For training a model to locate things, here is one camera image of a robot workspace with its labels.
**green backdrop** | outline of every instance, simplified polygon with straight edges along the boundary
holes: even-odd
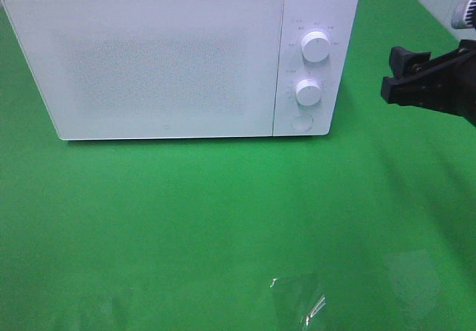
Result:
[[[0,12],[0,330],[476,330],[476,131],[394,45],[457,42],[360,0],[324,137],[66,143]]]

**microwave door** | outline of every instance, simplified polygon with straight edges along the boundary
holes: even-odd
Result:
[[[272,135],[283,0],[6,0],[64,140]]]

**white knob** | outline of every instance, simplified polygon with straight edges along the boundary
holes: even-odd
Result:
[[[321,97],[322,88],[317,80],[301,80],[296,85],[296,99],[302,106],[313,106]]]
[[[300,45],[304,58],[310,62],[320,62],[330,53],[330,40],[324,32],[308,33]]]

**green surface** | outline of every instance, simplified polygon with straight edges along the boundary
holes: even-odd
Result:
[[[360,0],[328,136],[66,143],[1,12],[0,330],[476,330],[475,128],[379,96],[456,44]]]

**white microwave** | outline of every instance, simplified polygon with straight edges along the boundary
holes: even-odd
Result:
[[[63,140],[324,135],[358,0],[2,0]]]

